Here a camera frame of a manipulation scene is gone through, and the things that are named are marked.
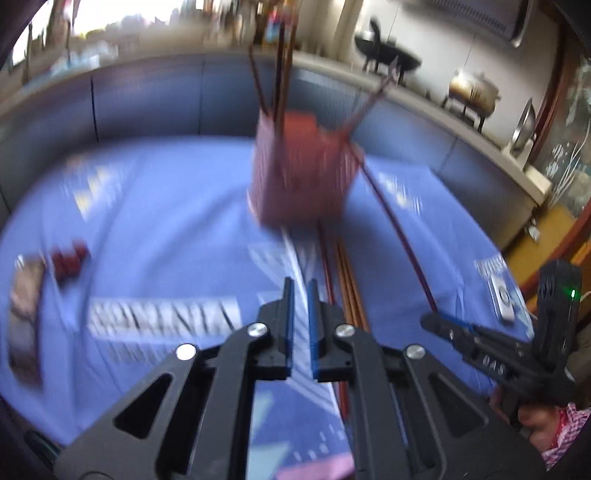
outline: metal pot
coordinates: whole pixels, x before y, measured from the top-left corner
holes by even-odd
[[[449,84],[449,97],[460,100],[484,118],[492,115],[496,101],[501,99],[499,89],[484,73],[463,70],[456,70],[456,76]]]

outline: chopstick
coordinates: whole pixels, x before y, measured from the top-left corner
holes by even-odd
[[[348,315],[347,313],[345,314],[350,318],[350,322],[348,323],[351,323],[355,328],[360,328],[369,332],[369,322],[367,320],[365,309],[363,308],[359,287],[355,281],[351,262],[349,261],[342,240],[337,241],[336,253],[343,307],[345,308],[345,311],[347,311],[347,309],[349,310]]]
[[[355,276],[353,275],[353,270],[351,267],[351,262],[349,261],[349,257],[347,256],[347,252],[345,250],[345,246],[342,245],[341,242],[341,256],[343,258],[343,264],[345,266],[345,274],[349,279],[349,291],[352,293],[352,303],[353,308],[356,310],[356,317],[358,326],[369,332],[369,322],[367,319],[367,315],[365,314],[365,309],[363,308],[363,301],[361,300],[361,294],[359,293],[359,287],[357,282],[355,281]]]
[[[266,116],[269,116],[267,106],[265,105],[265,96],[262,93],[261,78],[259,77],[258,69],[256,67],[254,47],[252,44],[248,47],[248,59],[251,62],[252,77],[255,81],[256,95],[259,99],[259,108],[261,109],[261,112],[263,112]]]
[[[345,138],[349,138],[355,128],[359,125],[363,117],[367,115],[369,110],[376,104],[376,102],[380,99],[386,87],[394,80],[394,75],[392,73],[392,69],[388,71],[388,76],[382,80],[379,89],[369,95],[369,98],[365,101],[365,103],[348,119],[345,121],[345,124],[341,127],[342,135]]]
[[[279,27],[279,42],[277,44],[277,62],[275,64],[275,91],[273,92],[273,123],[277,127],[279,114],[279,98],[281,96],[281,74],[283,71],[283,49],[285,47],[285,22],[282,20]]]
[[[357,312],[353,303],[353,293],[349,285],[349,276],[346,271],[345,260],[340,249],[340,243],[336,244],[336,266],[339,273],[340,295],[343,299],[343,313],[345,314],[345,321],[359,327]]]
[[[390,205],[385,200],[384,195],[382,194],[382,192],[380,191],[380,189],[378,187],[378,183],[375,181],[373,175],[369,172],[365,162],[363,160],[361,160],[356,155],[355,150],[353,148],[351,148],[350,151],[351,151],[351,154],[353,155],[353,158],[355,159],[355,162],[359,166],[359,169],[363,173],[363,176],[365,176],[365,179],[368,181],[369,185],[371,186],[372,190],[374,191],[374,194],[375,194],[376,198],[378,199],[378,202],[380,203],[380,205],[384,209],[384,212],[386,213],[386,216],[388,217],[388,219],[390,220],[390,223],[394,227],[394,230],[396,230],[396,233],[398,234],[398,238],[400,239],[400,242],[402,243],[402,247],[404,248],[404,251],[405,251],[408,259],[410,260],[410,263],[413,266],[414,272],[417,275],[418,280],[423,288],[423,292],[425,292],[425,296],[427,297],[427,301],[429,303],[429,306],[431,307],[431,310],[433,312],[436,312],[437,311],[437,304],[435,303],[435,299],[433,298],[431,288],[429,288],[429,284],[427,283],[427,279],[425,277],[425,274],[423,273],[423,270],[421,269],[421,265],[418,263],[418,259],[417,259],[416,255],[414,254],[413,249],[410,246],[408,239],[406,238],[406,235],[404,235],[404,232],[402,231],[402,227],[400,226],[400,223],[398,223],[398,220],[396,219],[396,216],[394,215],[394,211],[390,208]]]
[[[324,231],[322,223],[318,222],[318,240],[320,243],[320,254],[322,256],[322,266],[324,268],[324,281],[326,283],[326,293],[328,295],[329,304],[335,304],[335,291],[333,289],[332,276],[330,275],[329,257],[326,248],[326,241],[324,240]],[[342,419],[349,418],[349,394],[347,392],[347,383],[339,382],[339,412]]]
[[[296,32],[298,26],[298,16],[295,15],[291,22],[290,41],[287,46],[287,56],[283,65],[283,74],[281,81],[281,92],[279,95],[279,105],[277,114],[277,134],[283,136],[285,125],[285,106],[287,104],[287,95],[290,87],[291,65],[293,63],[294,48],[296,46]]]

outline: blue tablecloth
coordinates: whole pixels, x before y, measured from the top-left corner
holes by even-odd
[[[255,320],[279,298],[285,276],[324,283],[314,229],[261,228],[246,191],[252,142],[228,138],[142,140],[74,155],[21,202],[0,243],[0,394],[38,430],[70,443],[176,345],[207,347]],[[422,166],[368,157],[407,233],[440,310],[525,338],[529,317],[503,328],[488,277],[503,275],[494,245]],[[383,344],[422,343],[466,384],[491,382],[421,330],[428,304],[400,241],[357,178],[345,217],[329,225],[351,257],[372,330]],[[41,306],[43,387],[20,384],[8,366],[7,309],[19,254],[87,242],[91,260],[59,287],[46,276]],[[351,468],[329,385],[311,380],[307,305],[297,286],[294,371],[259,382],[249,478],[328,479]]]

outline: air conditioner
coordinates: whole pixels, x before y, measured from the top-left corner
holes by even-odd
[[[418,0],[438,8],[455,21],[484,29],[521,45],[537,0]]]

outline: metal screw head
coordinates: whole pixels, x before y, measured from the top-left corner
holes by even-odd
[[[261,322],[252,323],[246,328],[246,332],[248,333],[248,335],[254,338],[260,338],[263,335],[265,335],[268,331],[269,329],[267,328],[267,326]]]
[[[425,356],[425,347],[423,345],[410,345],[406,349],[407,357],[411,360],[420,360]]]
[[[352,337],[355,333],[355,327],[347,323],[342,323],[337,328],[335,328],[335,333],[337,337],[341,338]]]
[[[195,355],[197,355],[197,348],[190,343],[184,343],[177,347],[177,358],[179,360],[191,360]]]

